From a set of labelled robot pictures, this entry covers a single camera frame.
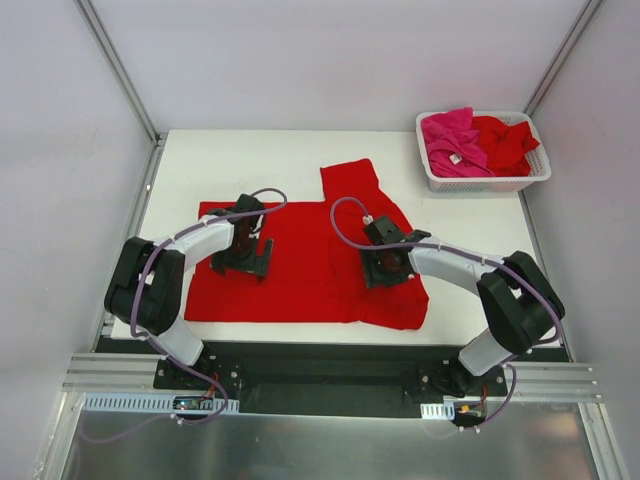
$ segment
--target plastic laundry basket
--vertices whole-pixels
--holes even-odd
[[[531,127],[532,135],[540,142],[540,145],[535,150],[530,151],[525,155],[529,165],[531,166],[531,173],[528,177],[483,177],[483,178],[444,178],[437,177],[431,171],[429,164],[429,155],[427,154],[427,147],[424,141],[424,135],[422,134],[422,128],[420,123],[423,118],[429,117],[436,113],[441,112],[426,112],[421,113],[416,118],[416,133],[418,134],[418,146],[420,147],[420,156],[422,157],[422,163],[427,171],[427,177],[429,180],[429,189],[433,192],[517,192],[525,187],[528,187],[533,182],[542,182],[547,180],[551,176],[551,167],[549,166],[549,157],[544,150],[544,146],[538,135],[538,130],[531,122],[528,115],[522,112],[488,112],[488,111],[474,111],[474,116],[488,115],[496,117],[502,120],[507,125],[515,125],[520,122],[528,122]]]

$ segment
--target white table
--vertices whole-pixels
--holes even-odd
[[[517,194],[460,198],[427,188],[416,135],[404,132],[173,130],[166,142],[140,236],[153,239],[195,223],[201,201],[235,200],[262,187],[291,201],[322,201],[320,167],[370,158],[380,188],[414,228],[487,254],[533,255]],[[261,200],[277,201],[276,195]],[[204,340],[348,344],[463,345],[486,328],[480,301],[443,281],[422,277],[430,297],[424,325],[396,331],[363,323],[199,323]],[[185,276],[182,312],[191,282]],[[113,338],[130,338],[116,320]]]

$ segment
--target metal frame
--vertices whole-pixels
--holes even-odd
[[[138,233],[149,199],[166,134],[159,134],[145,108],[126,68],[111,41],[91,0],[74,0],[87,26],[95,37],[107,63],[120,84],[142,128],[152,143],[152,153],[147,161],[131,212],[125,236]],[[587,0],[558,52],[542,76],[524,112],[533,115],[549,92],[567,59],[574,51],[587,27],[593,21],[604,0]],[[524,195],[520,195],[534,249],[541,268],[545,271],[543,257],[535,228]],[[102,316],[103,328],[97,329],[94,348],[101,334],[108,334],[110,319]],[[570,339],[565,338],[568,351]],[[44,480],[60,478],[72,446],[72,439],[85,399],[85,392],[145,392],[154,394],[153,378],[158,355],[146,354],[78,354],[74,355],[62,386],[57,415],[51,424],[52,434],[43,449],[40,468],[33,478]],[[594,464],[602,479],[629,478],[612,435],[603,396],[594,368],[578,363],[517,362],[518,383],[514,396],[516,402],[576,403],[583,419],[587,441]],[[511,373],[506,372],[507,380]]]

